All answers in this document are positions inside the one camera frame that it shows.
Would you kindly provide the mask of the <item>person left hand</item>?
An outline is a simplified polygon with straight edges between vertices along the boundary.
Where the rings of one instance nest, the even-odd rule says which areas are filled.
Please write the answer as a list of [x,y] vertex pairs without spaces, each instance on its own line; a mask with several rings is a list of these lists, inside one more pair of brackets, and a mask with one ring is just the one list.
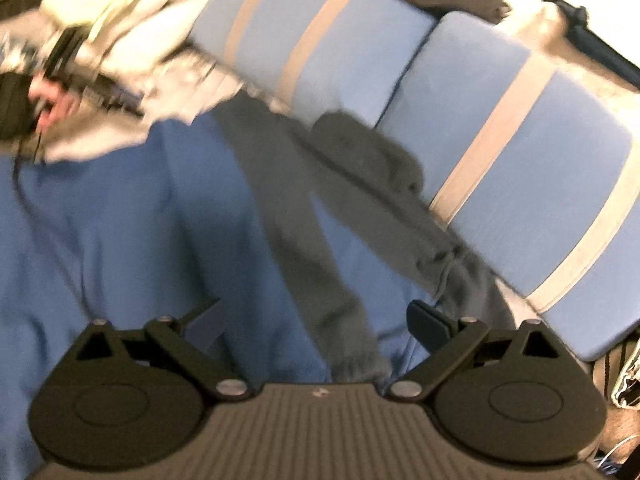
[[32,78],[29,99],[38,105],[43,102],[35,125],[35,133],[46,133],[58,122],[75,114],[80,107],[80,96],[68,92],[58,82],[37,75]]

